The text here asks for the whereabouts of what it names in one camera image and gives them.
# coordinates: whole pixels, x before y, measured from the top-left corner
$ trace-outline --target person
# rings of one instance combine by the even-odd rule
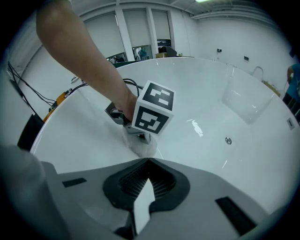
[[[291,112],[295,115],[297,111],[300,109],[300,96],[298,93],[299,85],[300,85],[300,64],[294,64],[290,66],[287,70],[287,82],[290,84],[289,88],[286,91],[283,102],[289,106]]]
[[[39,39],[56,61],[110,99],[132,121],[137,97],[98,50],[69,0],[46,1],[37,10],[36,26]]]

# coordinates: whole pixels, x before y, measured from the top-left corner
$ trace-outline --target white basin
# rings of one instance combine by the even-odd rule
[[[232,66],[193,58],[147,60],[118,71],[139,85],[152,80],[177,91],[177,112],[156,138],[156,158],[215,173],[268,213],[288,203],[298,181],[300,128],[264,84]],[[138,158],[123,144],[122,126],[104,112],[109,103],[91,87],[80,88],[50,116],[31,152],[58,173]]]

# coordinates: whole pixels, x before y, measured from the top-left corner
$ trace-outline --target fiducial marker cube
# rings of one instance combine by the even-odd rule
[[[132,127],[160,135],[174,116],[176,91],[147,81],[135,105]]]

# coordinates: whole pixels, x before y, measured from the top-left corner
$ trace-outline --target drain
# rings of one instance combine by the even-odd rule
[[[225,138],[225,142],[226,142],[227,144],[229,144],[229,145],[232,143],[230,137],[226,137],[226,138]]]

